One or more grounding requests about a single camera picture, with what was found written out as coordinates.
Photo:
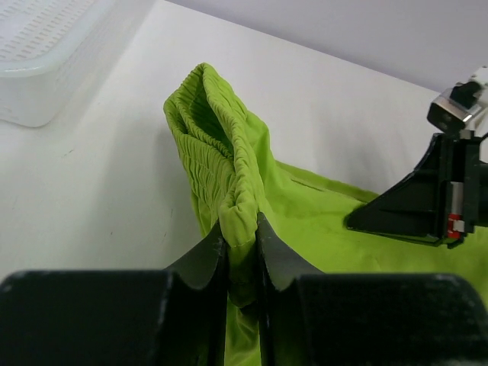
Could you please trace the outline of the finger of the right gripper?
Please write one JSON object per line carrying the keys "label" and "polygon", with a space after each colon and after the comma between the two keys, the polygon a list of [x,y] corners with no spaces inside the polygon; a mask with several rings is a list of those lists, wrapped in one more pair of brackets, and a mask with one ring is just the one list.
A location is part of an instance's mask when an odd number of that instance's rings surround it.
{"label": "finger of the right gripper", "polygon": [[448,237],[450,140],[436,133],[425,155],[405,178],[346,218],[349,230],[429,246]]}

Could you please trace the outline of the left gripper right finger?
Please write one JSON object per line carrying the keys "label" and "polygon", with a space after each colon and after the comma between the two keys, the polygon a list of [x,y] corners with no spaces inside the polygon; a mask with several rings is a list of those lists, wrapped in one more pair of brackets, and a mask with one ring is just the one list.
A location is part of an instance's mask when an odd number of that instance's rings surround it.
{"label": "left gripper right finger", "polygon": [[485,365],[487,311],[452,274],[327,274],[258,215],[264,365]]}

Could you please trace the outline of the green fabric shorts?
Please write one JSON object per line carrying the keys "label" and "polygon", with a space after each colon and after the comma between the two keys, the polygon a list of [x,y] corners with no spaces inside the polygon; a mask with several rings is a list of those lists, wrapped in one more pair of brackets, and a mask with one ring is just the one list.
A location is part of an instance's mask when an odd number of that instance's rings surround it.
{"label": "green fabric shorts", "polygon": [[191,187],[201,232],[221,225],[230,260],[227,365],[258,365],[252,254],[258,215],[278,237],[328,272],[447,272],[487,296],[487,231],[456,249],[347,230],[343,220],[374,193],[279,162],[266,124],[209,64],[196,66],[163,106]]}

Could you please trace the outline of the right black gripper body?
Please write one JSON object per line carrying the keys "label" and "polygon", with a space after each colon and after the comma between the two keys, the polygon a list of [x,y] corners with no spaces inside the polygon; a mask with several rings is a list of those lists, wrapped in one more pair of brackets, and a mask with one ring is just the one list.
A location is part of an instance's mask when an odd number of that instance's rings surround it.
{"label": "right black gripper body", "polygon": [[447,247],[464,242],[477,227],[487,227],[487,163],[480,159],[480,147],[487,135],[463,131],[454,141],[451,180],[447,183]]}

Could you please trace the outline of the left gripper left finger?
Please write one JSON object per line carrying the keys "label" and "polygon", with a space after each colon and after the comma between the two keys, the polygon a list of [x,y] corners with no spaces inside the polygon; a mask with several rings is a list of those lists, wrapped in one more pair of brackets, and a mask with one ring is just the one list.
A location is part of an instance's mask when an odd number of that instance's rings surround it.
{"label": "left gripper left finger", "polygon": [[18,271],[1,284],[3,365],[222,365],[219,226],[162,270]]}

